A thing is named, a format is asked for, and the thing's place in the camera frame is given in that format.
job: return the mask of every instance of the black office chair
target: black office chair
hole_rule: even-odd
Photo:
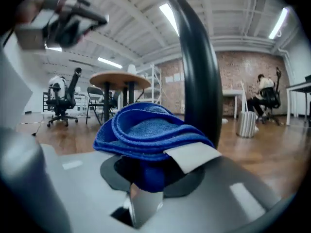
[[[55,85],[50,86],[50,89],[52,89],[55,93],[55,99],[46,101],[46,104],[53,107],[53,110],[55,111],[55,117],[52,117],[52,119],[48,122],[48,127],[51,126],[51,123],[57,120],[65,121],[66,127],[68,126],[68,119],[75,119],[75,122],[78,122],[78,118],[66,115],[66,110],[73,109],[76,105],[76,101],[74,99],[74,89],[77,85],[79,77],[81,76],[81,72],[81,68],[76,68],[74,70],[74,75],[72,77],[70,85],[68,88],[65,88],[65,99],[61,100],[58,96],[58,92],[61,89],[59,84],[56,83]]]
[[[88,93],[88,106],[87,106],[87,112],[86,112],[86,124],[87,124],[87,119],[88,119],[88,110],[89,107],[92,107],[95,113],[95,116],[99,122],[99,124],[102,124],[102,120],[103,120],[103,114],[104,114],[104,101],[101,102],[97,102],[96,100],[94,100],[94,96],[93,95],[100,95],[100,96],[104,96],[104,93],[101,89],[96,88],[96,87],[88,87],[87,88],[87,93]],[[115,94],[113,95],[113,97],[109,96],[109,111],[110,114],[113,116],[114,113],[112,112],[112,109],[117,108],[118,106],[118,97],[120,95],[121,92],[116,91]],[[103,111],[102,111],[102,116],[101,116],[101,120],[99,120],[99,117],[96,113],[96,108],[97,107],[102,107]]]
[[[280,125],[278,118],[276,118],[275,115],[273,115],[273,109],[277,109],[281,106],[280,91],[278,89],[281,74],[282,74],[281,71],[277,67],[276,68],[276,75],[277,75],[276,86],[274,85],[274,87],[264,88],[260,91],[260,95],[263,97],[263,99],[260,100],[259,103],[264,106],[265,111],[269,109],[269,111],[266,113],[267,116],[262,118],[263,124],[267,120],[274,120],[274,122],[276,122],[278,126]]]

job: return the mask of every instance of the black curved pipe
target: black curved pipe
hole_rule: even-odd
[[[216,54],[200,18],[186,0],[168,0],[179,31],[185,73],[185,122],[217,147],[223,92]]]

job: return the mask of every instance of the trash can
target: trash can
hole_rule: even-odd
[[[241,111],[237,127],[237,135],[251,138],[255,134],[256,113],[252,111]]]

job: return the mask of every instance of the fluorescent light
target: fluorescent light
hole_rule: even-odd
[[[274,29],[272,30],[271,34],[269,35],[269,39],[274,39],[277,32],[280,30],[280,28],[281,28],[281,26],[282,26],[282,24],[286,18],[287,13],[288,13],[288,9],[283,8],[282,13],[281,13],[276,25],[274,26]]]
[[[112,61],[105,60],[105,59],[103,59],[103,58],[98,58],[98,60],[101,61],[101,62],[104,62],[104,63],[106,63],[106,64],[112,65],[112,66],[114,66],[114,67],[117,67],[117,68],[120,68],[120,69],[122,68],[121,65],[119,65],[119,64],[117,64],[117,63],[114,63],[114,62],[112,62]]]
[[[46,48],[46,49],[50,49],[50,50],[59,51],[59,52],[62,51],[62,48],[48,48],[48,47],[45,47],[45,48]]]
[[[167,3],[165,3],[164,5],[160,6],[160,10],[163,12],[163,14],[166,16],[166,18],[170,21],[171,25],[173,26],[177,35],[179,36],[175,17],[174,17],[174,14],[173,14],[171,7]]]

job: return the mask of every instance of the wooden floor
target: wooden floor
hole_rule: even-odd
[[[47,128],[47,118],[41,114],[25,115],[17,131],[32,134],[37,131],[39,143],[50,144],[59,155],[94,151],[92,144],[99,129],[98,122],[92,117],[86,125],[85,118],[78,123],[69,121],[66,128],[62,122]],[[254,138],[237,137],[237,121],[229,119],[222,127],[218,150],[246,169],[259,175],[273,190],[282,197],[297,191],[304,177],[311,149],[311,128],[303,120],[292,119],[291,126],[285,126],[285,117],[280,120],[283,125],[273,122],[258,124],[259,132]]]

